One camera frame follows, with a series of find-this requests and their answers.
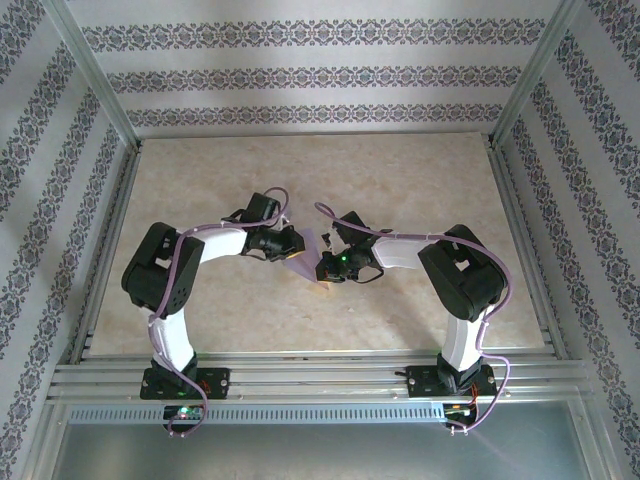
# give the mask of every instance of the marble floor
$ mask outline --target marble floor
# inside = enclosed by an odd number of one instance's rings
[[[291,194],[293,224],[313,228],[319,245],[330,221],[315,201],[338,215],[355,210],[376,229],[437,233],[466,224],[515,279],[485,345],[543,345],[479,134],[272,136],[145,142],[91,355],[151,352],[145,318],[120,279],[152,223],[215,223],[276,185]],[[435,350],[447,319],[424,271],[392,269],[369,285],[326,290],[245,257],[201,266],[186,312],[199,352]]]

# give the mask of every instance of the patterned wallpaper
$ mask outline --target patterned wallpaper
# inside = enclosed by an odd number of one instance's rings
[[[588,1],[503,146],[564,341],[640,478],[638,6]]]
[[[488,133],[558,0],[73,0],[141,137]]]
[[[124,145],[32,0],[0,14],[0,479],[19,478],[77,326]]]

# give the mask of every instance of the floor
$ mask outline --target floor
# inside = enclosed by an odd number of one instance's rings
[[[339,215],[355,210],[378,229],[437,233],[466,224],[515,279],[512,303],[485,345],[542,346],[481,136],[335,135],[147,140],[91,355],[151,352],[145,319],[120,279],[152,223],[213,223],[275,185],[291,193],[296,228],[313,228],[319,245],[330,221],[315,201]],[[369,285],[326,290],[281,264],[244,257],[204,264],[186,311],[199,352],[436,350],[447,318],[424,271],[392,269]]]

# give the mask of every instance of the perforated metal strip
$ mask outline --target perforated metal strip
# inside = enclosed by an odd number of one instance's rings
[[[71,425],[123,425],[161,423],[163,407],[78,405]],[[221,425],[430,423],[445,419],[442,403],[406,405],[221,405],[209,410],[205,423]]]

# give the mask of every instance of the metal base plate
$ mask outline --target metal base plate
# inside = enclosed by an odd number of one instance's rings
[[[436,365],[409,366],[406,369],[407,389],[410,398],[416,397],[451,397],[445,386],[438,378]],[[475,376],[474,383],[478,387],[479,395],[495,395],[498,391],[496,382],[489,382],[489,378],[495,379],[493,369],[489,365],[482,365],[480,372]]]
[[[196,383],[202,387],[209,400],[224,400],[229,392],[228,368],[198,368]],[[142,400],[199,400],[200,394],[192,392],[185,394],[180,388],[160,377],[156,370],[147,368],[142,377],[140,387]]]

